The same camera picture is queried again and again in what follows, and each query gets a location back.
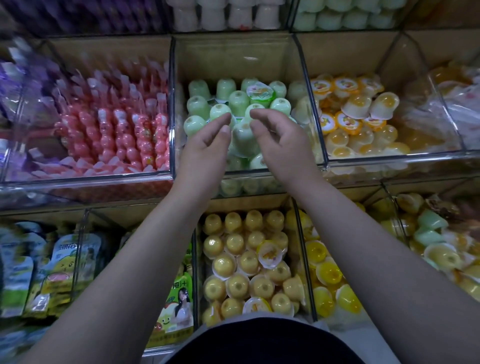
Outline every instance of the person's right hand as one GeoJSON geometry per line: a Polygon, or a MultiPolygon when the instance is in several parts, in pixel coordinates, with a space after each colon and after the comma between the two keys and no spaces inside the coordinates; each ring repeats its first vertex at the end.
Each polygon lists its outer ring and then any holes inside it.
{"type": "Polygon", "coordinates": [[[273,109],[250,111],[250,128],[257,139],[268,169],[291,193],[302,182],[320,178],[307,133],[284,113],[273,109]],[[280,138],[273,138],[270,131],[280,138]]]}

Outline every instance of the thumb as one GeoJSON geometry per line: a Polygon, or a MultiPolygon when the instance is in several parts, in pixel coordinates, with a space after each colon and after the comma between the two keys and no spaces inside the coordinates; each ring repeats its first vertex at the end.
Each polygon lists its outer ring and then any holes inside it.
{"type": "Polygon", "coordinates": [[[219,152],[228,151],[228,146],[230,145],[230,140],[232,139],[232,130],[228,125],[224,125],[220,128],[220,131],[216,135],[215,139],[208,147],[209,149],[214,149],[219,152]]]}
{"type": "Polygon", "coordinates": [[[252,130],[255,139],[257,139],[263,154],[265,154],[267,150],[275,148],[275,140],[273,140],[267,127],[260,120],[252,120],[250,122],[250,129],[252,130]]]}

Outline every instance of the hand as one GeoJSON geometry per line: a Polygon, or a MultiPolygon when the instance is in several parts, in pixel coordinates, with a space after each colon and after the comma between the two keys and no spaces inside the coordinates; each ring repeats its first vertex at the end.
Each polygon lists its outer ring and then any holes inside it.
{"type": "Polygon", "coordinates": [[[287,191],[303,182],[321,178],[307,134],[285,114],[272,109],[250,111],[250,128],[268,169],[287,191]],[[273,138],[269,130],[277,134],[273,138]]]}
{"type": "Polygon", "coordinates": [[[227,113],[209,122],[188,139],[183,149],[173,189],[180,189],[193,202],[203,203],[213,198],[225,174],[232,136],[228,126],[231,117],[227,113]]]}

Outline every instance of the person's left hand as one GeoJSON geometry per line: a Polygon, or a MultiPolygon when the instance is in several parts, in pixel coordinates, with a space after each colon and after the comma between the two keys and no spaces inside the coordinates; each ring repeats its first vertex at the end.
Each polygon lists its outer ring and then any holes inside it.
{"type": "Polygon", "coordinates": [[[206,203],[220,185],[227,167],[231,117],[227,113],[209,122],[185,145],[173,190],[180,190],[191,202],[206,203]]]}

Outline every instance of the finger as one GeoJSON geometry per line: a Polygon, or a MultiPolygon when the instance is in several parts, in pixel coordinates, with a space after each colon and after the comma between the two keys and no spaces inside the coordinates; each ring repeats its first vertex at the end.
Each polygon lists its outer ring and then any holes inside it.
{"type": "Polygon", "coordinates": [[[194,143],[198,143],[203,147],[209,146],[222,128],[222,126],[229,125],[231,119],[232,115],[230,113],[226,113],[209,122],[202,129],[200,129],[197,134],[195,134],[195,136],[192,138],[194,140],[194,143]]]}
{"type": "Polygon", "coordinates": [[[272,135],[268,131],[267,127],[263,125],[260,120],[252,120],[250,122],[250,129],[252,130],[255,139],[262,150],[262,154],[268,154],[269,150],[272,150],[277,146],[277,143],[272,138],[272,135]]]}
{"type": "Polygon", "coordinates": [[[250,117],[270,125],[280,137],[295,128],[295,123],[287,115],[273,109],[252,109],[250,117]]]}
{"type": "Polygon", "coordinates": [[[231,139],[232,130],[228,125],[224,125],[220,128],[220,131],[218,132],[208,149],[212,149],[218,154],[225,154],[226,156],[231,139]]]}

